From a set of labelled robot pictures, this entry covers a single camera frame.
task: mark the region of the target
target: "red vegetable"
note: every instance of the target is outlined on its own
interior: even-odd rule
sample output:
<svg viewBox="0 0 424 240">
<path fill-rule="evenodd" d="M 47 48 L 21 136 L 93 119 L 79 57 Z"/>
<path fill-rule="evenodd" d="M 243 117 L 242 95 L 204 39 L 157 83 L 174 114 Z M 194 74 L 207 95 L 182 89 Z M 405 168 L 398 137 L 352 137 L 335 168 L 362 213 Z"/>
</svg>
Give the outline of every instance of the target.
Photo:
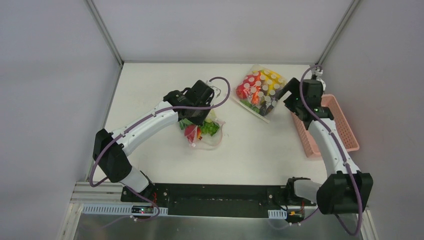
<svg viewBox="0 0 424 240">
<path fill-rule="evenodd" d="M 245 88 L 243 85 L 240 85 L 235 89 L 235 94 L 237 94 L 240 99 L 246 99 L 249 95 L 249 88 Z"/>
<path fill-rule="evenodd" d="M 201 140 L 202 130 L 195 124 L 189 125 L 184 130 L 184 136 L 187 137 L 189 143 L 193 143 L 195 139 Z"/>
<path fill-rule="evenodd" d="M 250 103 L 253 105 L 258 105 L 261 102 L 261 97 L 258 96 L 258 93 L 261 91 L 260 86 L 255 86 L 256 91 L 252 94 Z"/>
</svg>

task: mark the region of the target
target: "metal frame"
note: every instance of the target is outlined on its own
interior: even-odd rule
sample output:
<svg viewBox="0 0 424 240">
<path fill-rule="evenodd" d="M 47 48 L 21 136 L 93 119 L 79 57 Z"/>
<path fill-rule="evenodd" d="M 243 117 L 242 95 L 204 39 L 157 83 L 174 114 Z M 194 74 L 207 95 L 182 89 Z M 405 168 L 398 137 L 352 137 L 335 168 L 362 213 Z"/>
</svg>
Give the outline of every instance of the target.
<svg viewBox="0 0 424 240">
<path fill-rule="evenodd" d="M 121 57 L 120 53 L 118 52 L 117 46 L 115 45 L 114 41 L 112 40 L 111 34 L 109 33 L 108 29 L 106 28 L 105 22 L 103 21 L 102 16 L 100 16 L 99 10 L 97 9 L 93 0 L 84 0 L 84 2 L 87 5 L 88 10 L 90 11 L 91 15 L 93 16 L 93 19 L 94 19 L 95 23 L 97 24 L 97 27 L 98 27 L 100 33 L 103 35 L 107 46 L 109 47 L 110 51 L 112 52 L 113 56 L 115 57 L 116 61 L 118 62 L 119 67 L 122 69 L 122 67 L 124 65 L 124 60 L 122 60 L 122 57 Z"/>
<path fill-rule="evenodd" d="M 83 211 L 83 203 L 70 203 L 62 227 L 60 228 L 59 240 L 73 240 L 77 231 L 78 222 L 81 212 Z"/>
<path fill-rule="evenodd" d="M 326 58 L 328 57 L 331 49 L 333 49 L 337 39 L 339 39 L 340 34 L 345 29 L 347 23 L 351 19 L 353 13 L 357 9 L 359 3 L 362 2 L 362 0 L 352 0 L 349 7 L 347 8 L 346 12 L 343 15 L 343 18 L 341 19 L 340 23 L 336 27 L 334 33 L 332 34 L 330 40 L 327 43 L 327 46 L 325 46 L 324 51 L 321 53 L 321 56 L 319 57 L 316 64 L 322 65 Z"/>
<path fill-rule="evenodd" d="M 108 120 L 109 112 L 111 111 L 112 101 L 114 100 L 114 96 L 115 96 L 115 93 L 116 93 L 116 91 L 117 91 L 117 87 L 118 87 L 119 79 L 121 78 L 121 74 L 122 74 L 122 70 L 123 70 L 123 68 L 124 68 L 124 66 L 123 66 L 123 65 L 120 65 L 120 66 L 119 66 L 119 73 L 118 73 L 118 75 L 116 76 L 115 86 L 113 87 L 113 91 L 112 91 L 111 96 L 110 96 L 110 101 L 109 101 L 109 103 L 107 104 L 106 115 L 104 116 L 103 122 L 102 122 L 102 124 L 101 124 L 101 127 L 102 127 L 102 128 L 104 128 L 104 127 L 105 127 L 105 125 L 106 125 L 106 121 Z M 86 167 L 86 169 L 87 169 L 87 170 L 85 171 L 85 177 L 84 177 L 84 180 L 85 180 L 85 181 L 88 181 L 88 180 L 89 180 L 90 172 L 91 172 L 91 170 L 92 170 L 92 168 L 93 168 L 93 165 L 94 165 L 94 160 L 93 160 L 93 158 L 92 158 L 92 157 L 90 157 L 90 158 L 88 159 L 88 161 L 87 161 L 87 162 L 89 163 L 89 165 Z"/>
<path fill-rule="evenodd" d="M 136 61 L 136 60 L 125 60 L 126 64 L 192 64 L 193 61 Z M 196 64 L 275 64 L 275 65 L 315 65 L 314 61 L 308 62 L 285 62 L 285 61 L 211 61 L 201 60 L 196 61 Z"/>
<path fill-rule="evenodd" d="M 77 182 L 75 184 L 65 221 L 61 227 L 58 239 L 74 239 L 80 215 L 86 204 L 90 206 L 93 204 L 106 204 L 116 208 L 131 204 L 129 202 L 121 202 L 122 190 L 123 186 L 120 183 L 105 182 L 102 185 L 93 188 L 88 182 Z M 134 202 L 133 205 L 140 205 L 140 203 Z M 315 207 L 306 206 L 305 208 L 314 209 Z M 362 215 L 361 235 L 362 239 L 364 240 L 379 240 L 376 228 L 374 226 L 373 218 L 371 216 L 371 211 L 368 209 L 368 207 L 365 209 Z"/>
</svg>

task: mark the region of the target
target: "green vegetable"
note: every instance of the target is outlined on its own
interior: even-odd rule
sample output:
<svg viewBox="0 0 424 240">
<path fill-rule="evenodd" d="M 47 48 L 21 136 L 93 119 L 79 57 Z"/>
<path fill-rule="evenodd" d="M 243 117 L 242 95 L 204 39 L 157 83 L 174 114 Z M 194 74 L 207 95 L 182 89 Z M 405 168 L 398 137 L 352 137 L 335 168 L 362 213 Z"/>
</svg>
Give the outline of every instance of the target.
<svg viewBox="0 0 424 240">
<path fill-rule="evenodd" d="M 259 108 L 257 107 L 253 107 L 252 110 L 255 111 L 257 114 L 259 113 Z"/>
<path fill-rule="evenodd" d="M 241 102 L 242 104 L 244 104 L 244 105 L 248 106 L 249 108 L 251 108 L 251 107 L 252 107 L 252 104 L 251 104 L 249 101 L 247 101 L 247 100 L 242 99 L 242 100 L 240 100 L 240 102 Z"/>
<path fill-rule="evenodd" d="M 220 125 L 211 121 L 211 122 L 203 122 L 202 126 L 199 126 L 202 134 L 209 134 L 213 136 L 220 129 Z"/>
<path fill-rule="evenodd" d="M 179 128 L 180 128 L 181 130 L 184 130 L 186 127 L 187 127 L 187 126 L 186 126 L 184 123 L 182 123 L 182 121 L 179 121 Z"/>
<path fill-rule="evenodd" d="M 188 120 L 187 118 L 184 118 L 183 120 L 181 120 L 181 121 L 179 121 L 180 123 L 183 123 L 183 124 L 185 124 L 185 125 L 192 125 L 193 123 L 190 121 L 190 120 Z"/>
</svg>

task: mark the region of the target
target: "black mounting plate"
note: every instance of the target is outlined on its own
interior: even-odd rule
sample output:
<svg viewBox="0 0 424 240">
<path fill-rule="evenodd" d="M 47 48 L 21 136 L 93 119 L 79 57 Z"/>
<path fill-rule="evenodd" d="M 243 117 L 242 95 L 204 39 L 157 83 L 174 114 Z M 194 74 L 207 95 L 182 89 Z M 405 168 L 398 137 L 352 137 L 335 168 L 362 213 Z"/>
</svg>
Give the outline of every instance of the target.
<svg viewBox="0 0 424 240">
<path fill-rule="evenodd" d="M 168 208 L 168 215 L 230 218 L 268 218 L 268 210 L 288 205 L 279 185 L 215 185 L 156 183 L 156 204 Z M 122 202 L 143 203 L 126 187 Z M 303 199 L 305 206 L 315 206 Z"/>
</svg>

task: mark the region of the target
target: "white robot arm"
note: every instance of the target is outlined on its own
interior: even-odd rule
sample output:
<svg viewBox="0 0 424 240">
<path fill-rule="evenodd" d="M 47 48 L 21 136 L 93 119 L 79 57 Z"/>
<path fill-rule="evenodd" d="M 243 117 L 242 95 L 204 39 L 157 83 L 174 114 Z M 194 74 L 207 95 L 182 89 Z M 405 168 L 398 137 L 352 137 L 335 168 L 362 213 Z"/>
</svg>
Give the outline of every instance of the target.
<svg viewBox="0 0 424 240">
<path fill-rule="evenodd" d="M 226 81 L 228 92 L 230 91 L 230 84 L 225 78 L 214 77 L 209 82 L 214 79 Z M 229 97 L 227 95 L 221 103 L 211 106 L 214 96 L 214 89 L 198 80 L 191 88 L 169 92 L 163 97 L 163 101 L 134 122 L 112 132 L 105 129 L 98 131 L 94 142 L 95 163 L 91 176 L 98 164 L 112 183 L 120 182 L 141 193 L 151 182 L 130 164 L 128 156 L 155 133 L 182 119 L 188 119 L 196 125 L 203 124 L 209 111 L 222 105 Z"/>
<path fill-rule="evenodd" d="M 337 133 L 330 109 L 321 106 L 322 83 L 315 79 L 299 82 L 292 78 L 278 92 L 277 98 L 281 99 L 287 92 L 291 94 L 284 100 L 285 106 L 304 123 L 318 145 L 328 178 L 323 184 L 303 177 L 290 178 L 283 194 L 286 202 L 305 198 L 317 203 L 322 214 L 358 213 L 361 206 L 363 211 L 373 179 L 352 161 Z"/>
</svg>

